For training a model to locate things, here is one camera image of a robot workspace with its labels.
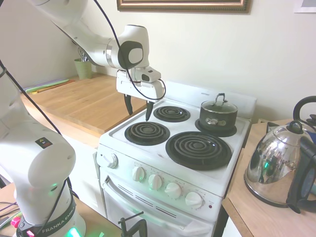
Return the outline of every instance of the black kettle handle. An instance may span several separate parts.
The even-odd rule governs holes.
[[[296,213],[301,210],[316,212],[316,200],[307,200],[316,178],[316,145],[307,137],[301,137],[301,153],[298,167],[287,194],[286,204]]]
[[[316,96],[314,95],[301,99],[294,107],[293,119],[301,121],[301,117],[300,117],[301,108],[303,107],[303,105],[312,103],[312,102],[316,102]]]
[[[299,209],[302,209],[308,212],[316,213],[316,200],[312,200],[312,201],[309,201],[306,199],[299,200],[297,202],[297,207]]]

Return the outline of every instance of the oven door handle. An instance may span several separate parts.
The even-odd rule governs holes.
[[[128,198],[124,197],[123,195],[120,194],[120,190],[112,183],[111,180],[108,180],[107,183],[103,184],[103,189],[104,191],[110,195],[117,203],[120,205],[124,206],[126,209],[130,210],[131,212],[138,214],[139,212],[144,212],[144,214],[140,215],[143,219],[146,221],[155,223],[158,226],[161,226],[163,228],[169,229],[173,232],[176,232],[182,236],[196,236],[196,235],[201,235],[205,234],[211,231],[212,226],[203,223],[201,221],[197,220],[192,220],[190,224],[187,226],[182,226],[182,225],[176,225],[173,223],[170,223],[168,221],[165,221],[163,219],[160,219],[149,212],[143,210],[142,208],[137,207],[134,205],[132,202],[128,200]]]

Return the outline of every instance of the wall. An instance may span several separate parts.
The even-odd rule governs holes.
[[[294,0],[253,0],[241,15],[118,12],[115,0],[99,2],[117,34],[126,24],[148,29],[150,63],[164,80],[255,96],[255,117],[265,119],[290,118],[315,94],[316,14],[294,14]],[[93,1],[88,10],[91,28],[112,36]]]
[[[26,0],[4,0],[0,30],[1,60],[23,87],[77,74],[77,47]]]

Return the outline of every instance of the control panel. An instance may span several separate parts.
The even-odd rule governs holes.
[[[113,157],[117,158],[116,165],[109,165]],[[206,220],[213,220],[212,216],[217,218],[222,199],[212,193],[105,146],[99,146],[97,162],[102,167],[101,172],[118,177],[147,197]]]

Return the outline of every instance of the butcher block counter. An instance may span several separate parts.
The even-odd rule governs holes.
[[[275,121],[286,124],[291,120]],[[252,154],[266,134],[267,123],[254,124],[238,160],[223,207],[243,237],[314,237],[316,214],[302,211],[296,214],[290,208],[277,208],[253,196],[244,183],[243,175]]]
[[[30,97],[45,113],[98,137],[130,117],[124,95],[117,92],[115,77],[96,74],[92,79],[72,79],[76,81]],[[33,107],[24,96],[22,100]],[[146,107],[145,100],[135,97],[131,103],[133,115]]]

